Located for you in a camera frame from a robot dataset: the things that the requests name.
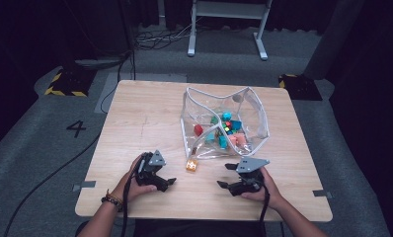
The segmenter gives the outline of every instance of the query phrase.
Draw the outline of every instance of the small toy block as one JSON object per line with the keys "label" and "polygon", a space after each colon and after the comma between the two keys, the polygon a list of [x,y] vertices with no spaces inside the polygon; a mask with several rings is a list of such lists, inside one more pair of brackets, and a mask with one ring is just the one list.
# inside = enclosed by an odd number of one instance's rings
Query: small toy block
{"label": "small toy block", "polygon": [[211,118],[211,123],[212,124],[218,124],[218,118],[217,117],[212,117]]}
{"label": "small toy block", "polygon": [[197,160],[189,159],[187,161],[187,171],[195,172],[197,170]]}
{"label": "small toy block", "polygon": [[237,143],[239,145],[246,145],[247,144],[245,134],[243,134],[243,133],[236,133],[236,134],[234,134],[234,136],[237,138]]}
{"label": "small toy block", "polygon": [[238,120],[231,120],[231,127],[233,127],[233,130],[239,130],[242,128],[242,122]]}
{"label": "small toy block", "polygon": [[222,118],[225,121],[231,120],[231,114],[226,112],[226,113],[223,114]]}
{"label": "small toy block", "polygon": [[227,148],[227,139],[225,136],[218,136],[218,143],[220,144],[221,148]]}
{"label": "small toy block", "polygon": [[194,126],[194,133],[197,136],[200,136],[202,134],[202,132],[203,132],[203,129],[202,129],[201,125],[197,124],[197,125]]}
{"label": "small toy block", "polygon": [[233,144],[234,146],[236,146],[236,144],[237,144],[237,138],[234,136],[234,135],[228,135],[228,138],[230,139],[230,141],[231,141],[231,144]]}
{"label": "small toy block", "polygon": [[205,143],[212,143],[215,140],[215,134],[214,132],[210,132],[206,137],[205,137]]}

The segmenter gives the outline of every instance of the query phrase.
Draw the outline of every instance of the black cable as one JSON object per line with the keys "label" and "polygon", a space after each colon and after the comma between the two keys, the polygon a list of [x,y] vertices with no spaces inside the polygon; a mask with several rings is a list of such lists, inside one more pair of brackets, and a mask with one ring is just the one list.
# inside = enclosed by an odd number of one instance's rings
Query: black cable
{"label": "black cable", "polygon": [[285,237],[285,231],[283,230],[283,222],[280,222],[279,225],[280,225],[280,235],[282,237]]}
{"label": "black cable", "polygon": [[145,155],[141,154],[141,157],[137,161],[137,163],[135,163],[134,168],[129,171],[129,172],[131,172],[131,174],[129,174],[128,180],[126,181],[125,186],[123,187],[123,193],[122,193],[123,221],[122,221],[122,231],[120,234],[121,237],[125,236],[126,226],[127,226],[126,222],[128,221],[128,192],[129,192],[129,188],[131,187],[131,180],[132,180],[132,178],[135,177],[135,171],[137,170],[138,166],[141,164],[144,157],[145,157]]}
{"label": "black cable", "polygon": [[134,45],[130,44],[129,36],[128,36],[128,34],[132,34],[132,32],[131,32],[131,28],[128,28],[126,23],[125,23],[127,16],[125,15],[125,11],[123,10],[123,7],[122,7],[122,0],[118,0],[118,6],[119,6],[119,14],[120,14],[121,21],[122,21],[122,28],[123,28],[123,33],[124,33],[124,36],[125,36],[126,45],[129,48],[131,48],[132,70],[134,72],[133,79],[135,80],[135,52],[134,52]]}
{"label": "black cable", "polygon": [[125,56],[121,57],[117,61],[101,62],[98,64],[81,64],[81,63],[77,63],[77,64],[79,64],[81,67],[83,67],[86,70],[102,70],[102,69],[108,69],[120,65],[124,61],[124,58]]}
{"label": "black cable", "polygon": [[62,166],[60,166],[57,170],[55,170],[54,172],[52,172],[48,177],[46,177],[45,179],[43,179],[39,184],[37,184],[25,197],[24,199],[18,204],[17,208],[15,209],[15,211],[12,214],[11,219],[9,220],[8,226],[6,227],[5,230],[5,234],[3,235],[4,237],[8,236],[9,230],[11,228],[11,225],[16,217],[16,215],[18,214],[19,209],[21,209],[22,205],[25,203],[25,201],[27,201],[27,199],[41,186],[43,185],[45,182],[47,182],[49,179],[51,179],[55,174],[57,174],[60,170],[62,170],[64,167],[66,167],[67,165],[69,165],[71,162],[75,161],[77,158],[79,158],[83,153],[85,153],[99,138],[99,136],[101,135],[101,133],[99,133],[95,139],[86,147],[84,148],[80,153],[78,153],[76,156],[74,156],[73,158],[71,158],[69,161],[67,161],[66,163],[64,163]]}
{"label": "black cable", "polygon": [[262,207],[261,217],[259,218],[259,224],[261,227],[261,236],[267,237],[267,230],[265,228],[264,218],[265,218],[265,214],[267,213],[267,208],[268,208],[268,204],[270,203],[271,195],[268,192],[268,189],[265,186],[265,184],[262,184],[262,186],[265,189],[265,199],[264,199],[264,206]]}
{"label": "black cable", "polygon": [[71,16],[73,17],[74,21],[76,22],[77,26],[79,27],[80,31],[82,32],[83,36],[85,37],[85,39],[88,41],[88,43],[91,45],[91,47],[93,47],[96,51],[98,51],[101,54],[106,55],[106,56],[122,56],[122,55],[125,55],[125,54],[127,54],[129,52],[129,49],[127,51],[124,51],[124,52],[121,52],[121,53],[106,52],[106,51],[101,50],[97,46],[95,46],[95,44],[89,39],[88,35],[83,30],[82,24],[77,19],[76,15],[74,14],[74,12],[71,9],[70,5],[67,3],[66,0],[63,0],[63,2],[65,4],[66,8],[68,9],[68,11],[70,12]]}
{"label": "black cable", "polygon": [[119,65],[119,67],[118,67],[118,76],[117,76],[117,83],[116,83],[116,85],[115,85],[114,88],[108,93],[108,95],[105,96],[104,99],[102,99],[102,102],[101,102],[101,111],[102,111],[104,114],[107,114],[108,112],[104,111],[104,108],[102,107],[102,105],[104,104],[104,101],[108,98],[108,96],[109,96],[110,94],[112,94],[112,93],[115,91],[115,89],[117,88],[118,82],[120,81],[120,70],[121,70],[123,64],[125,63],[125,61],[126,61],[126,58],[123,60],[123,62],[122,62],[122,63]]}
{"label": "black cable", "polygon": [[[183,39],[184,37],[180,37],[180,34],[184,34],[188,32],[189,31],[188,28],[189,27],[183,28],[175,32],[170,32],[169,34],[166,35],[163,35],[165,31],[162,31],[157,37],[153,37],[151,33],[146,32],[144,34],[145,35],[150,34],[150,38],[138,39],[137,47],[138,49],[143,49],[143,50],[162,49],[170,45],[172,42],[176,42]],[[145,45],[145,43],[148,41],[151,41],[152,45]],[[158,47],[157,45],[160,43],[165,43],[165,44]]]}

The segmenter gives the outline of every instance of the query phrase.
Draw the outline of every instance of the wristband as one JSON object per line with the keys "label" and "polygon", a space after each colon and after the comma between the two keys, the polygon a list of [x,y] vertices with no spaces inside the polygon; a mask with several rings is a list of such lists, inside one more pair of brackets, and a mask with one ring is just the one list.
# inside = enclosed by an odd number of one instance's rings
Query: wristband
{"label": "wristband", "polygon": [[122,212],[122,201],[119,198],[110,195],[110,190],[107,190],[107,194],[102,197],[101,202],[104,201],[114,204],[118,208],[118,212]]}

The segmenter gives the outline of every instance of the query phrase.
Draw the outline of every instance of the handheld controller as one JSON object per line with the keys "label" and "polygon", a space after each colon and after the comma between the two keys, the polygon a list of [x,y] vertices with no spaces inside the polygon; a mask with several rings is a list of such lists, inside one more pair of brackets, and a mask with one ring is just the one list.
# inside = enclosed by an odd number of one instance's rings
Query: handheld controller
{"label": "handheld controller", "polygon": [[135,180],[139,186],[154,185],[158,191],[165,192],[169,186],[173,185],[176,178],[164,180],[156,173],[166,165],[159,150],[153,153],[145,152],[141,155],[140,164],[135,170]]}
{"label": "handheld controller", "polygon": [[241,181],[231,185],[221,181],[217,181],[217,183],[222,189],[228,189],[233,196],[239,196],[246,192],[255,193],[264,185],[264,176],[259,168],[269,163],[269,160],[242,157],[240,163],[225,164],[227,170],[235,170],[240,175]]}

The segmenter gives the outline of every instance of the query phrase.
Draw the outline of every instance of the metal stand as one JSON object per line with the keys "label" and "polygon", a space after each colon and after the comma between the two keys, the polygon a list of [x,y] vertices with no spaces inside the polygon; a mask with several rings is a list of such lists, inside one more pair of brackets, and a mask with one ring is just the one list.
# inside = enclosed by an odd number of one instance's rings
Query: metal stand
{"label": "metal stand", "polygon": [[195,56],[197,41],[197,16],[223,17],[223,18],[242,18],[261,20],[259,31],[254,33],[256,45],[262,60],[267,60],[268,55],[262,43],[262,34],[267,22],[273,0],[267,0],[266,4],[244,4],[244,3],[224,3],[224,2],[204,2],[194,0],[192,27],[188,56]]}

